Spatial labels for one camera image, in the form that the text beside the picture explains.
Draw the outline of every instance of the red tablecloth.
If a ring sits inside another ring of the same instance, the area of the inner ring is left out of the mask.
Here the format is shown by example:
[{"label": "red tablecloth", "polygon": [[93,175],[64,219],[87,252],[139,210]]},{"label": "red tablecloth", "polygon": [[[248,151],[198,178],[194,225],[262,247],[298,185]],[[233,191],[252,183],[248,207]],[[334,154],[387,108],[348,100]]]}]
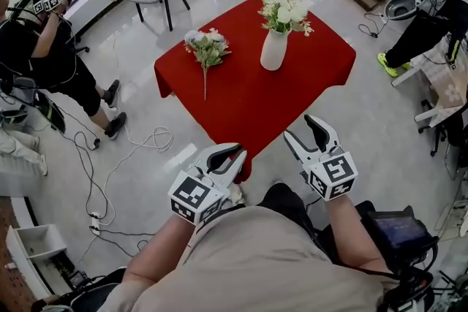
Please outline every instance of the red tablecloth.
[{"label": "red tablecloth", "polygon": [[328,87],[344,85],[356,52],[309,12],[315,30],[309,37],[289,35],[281,68],[260,65],[268,33],[257,13],[261,0],[247,0],[201,28],[215,28],[229,42],[230,55],[208,70],[203,100],[203,71],[184,42],[156,60],[154,71],[162,97],[174,92],[215,143],[239,142],[247,149],[242,179],[251,160],[280,135]]}]

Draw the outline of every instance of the neon yellow shoe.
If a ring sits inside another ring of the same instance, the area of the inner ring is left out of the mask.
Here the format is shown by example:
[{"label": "neon yellow shoe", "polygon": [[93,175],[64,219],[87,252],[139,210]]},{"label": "neon yellow shoe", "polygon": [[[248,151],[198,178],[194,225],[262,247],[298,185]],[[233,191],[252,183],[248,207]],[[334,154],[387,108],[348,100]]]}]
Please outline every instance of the neon yellow shoe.
[{"label": "neon yellow shoe", "polygon": [[377,60],[381,63],[381,65],[383,65],[383,67],[385,68],[385,71],[387,72],[389,76],[398,77],[398,72],[396,71],[396,69],[390,68],[389,66],[387,66],[387,59],[385,58],[384,53],[379,53],[377,55]]}]

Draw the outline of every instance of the black shoe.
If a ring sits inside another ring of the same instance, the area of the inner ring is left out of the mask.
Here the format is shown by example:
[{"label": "black shoe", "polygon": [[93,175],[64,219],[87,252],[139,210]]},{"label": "black shoe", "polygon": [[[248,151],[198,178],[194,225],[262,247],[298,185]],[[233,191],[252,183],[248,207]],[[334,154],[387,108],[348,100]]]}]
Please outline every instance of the black shoe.
[{"label": "black shoe", "polygon": [[127,114],[122,112],[110,122],[110,129],[106,130],[104,134],[106,134],[111,140],[114,140],[124,127],[126,121]]},{"label": "black shoe", "polygon": [[106,90],[104,95],[104,101],[109,106],[109,108],[114,108],[117,102],[117,94],[118,90],[120,89],[120,81],[115,80],[112,82],[112,85]]}]

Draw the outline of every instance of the white floor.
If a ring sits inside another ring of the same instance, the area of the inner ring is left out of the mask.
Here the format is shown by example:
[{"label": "white floor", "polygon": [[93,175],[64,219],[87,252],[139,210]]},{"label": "white floor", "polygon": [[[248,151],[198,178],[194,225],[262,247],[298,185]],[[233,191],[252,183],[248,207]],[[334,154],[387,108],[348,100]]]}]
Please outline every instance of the white floor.
[{"label": "white floor", "polygon": [[[173,32],[168,30],[162,4],[146,7],[146,23],[141,23],[134,4],[124,2],[83,36],[83,43],[91,48],[91,52],[83,54],[82,58],[98,82],[107,87],[117,77],[122,81],[120,105],[129,116],[132,140],[141,142],[156,125],[167,126],[174,136],[168,151],[160,153],[141,148],[110,176],[106,192],[117,213],[109,230],[157,231],[170,215],[167,190],[178,171],[189,163],[195,150],[213,144],[176,97],[161,99],[153,65],[158,57],[181,41],[188,30],[203,26],[245,0],[187,1],[192,8],[190,11],[184,8],[181,0],[170,0]],[[334,126],[343,146],[352,152],[359,171],[352,199],[356,203],[369,199],[379,210],[401,210],[412,205],[416,216],[429,229],[433,228],[456,190],[455,183],[450,181],[443,167],[445,146],[431,158],[432,133],[419,135],[417,132],[413,118],[420,112],[420,100],[423,98],[421,79],[415,77],[395,89],[376,61],[376,54],[390,48],[406,25],[391,23],[378,39],[373,39],[359,32],[358,24],[367,22],[363,18],[363,10],[353,1],[311,1],[312,12],[357,52],[346,86],[329,88],[307,110]],[[330,64],[333,63],[333,51],[331,58]],[[51,95],[51,98],[98,131],[71,99],[61,94]],[[290,129],[312,141],[302,117]],[[68,137],[73,137],[80,130],[80,125],[67,118]],[[91,143],[92,137],[85,133]],[[75,146],[50,129],[40,134],[50,172],[40,193],[31,197],[32,205],[40,223],[57,224],[68,245],[69,255],[76,262],[94,238],[88,229],[91,219],[85,211],[90,184]],[[109,171],[134,149],[134,145],[125,133],[115,142],[106,140],[102,133],[99,136],[102,138],[101,148],[92,152],[91,158],[94,180],[104,187]],[[307,202],[314,198],[298,175],[300,165],[281,137],[254,158],[252,169],[252,176],[242,184],[250,203],[259,202],[271,182],[278,178],[288,183]],[[104,200],[96,189],[89,206],[90,211],[104,211]],[[111,219],[111,213],[105,221]],[[325,216],[321,202],[311,209],[311,215],[318,226],[323,224]],[[131,254],[136,254],[137,243],[145,238],[109,233],[102,237],[119,243]],[[90,276],[101,275],[126,265],[128,261],[129,257],[116,246],[96,239],[80,268]]]}]

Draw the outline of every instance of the beige shirt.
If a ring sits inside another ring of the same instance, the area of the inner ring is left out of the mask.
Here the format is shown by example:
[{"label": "beige shirt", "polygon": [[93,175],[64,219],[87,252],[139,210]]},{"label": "beige shirt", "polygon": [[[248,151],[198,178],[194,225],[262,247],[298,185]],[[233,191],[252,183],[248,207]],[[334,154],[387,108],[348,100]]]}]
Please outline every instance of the beige shirt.
[{"label": "beige shirt", "polygon": [[99,312],[376,311],[379,278],[333,265],[294,222],[250,207],[213,220],[179,266],[117,286]]}]

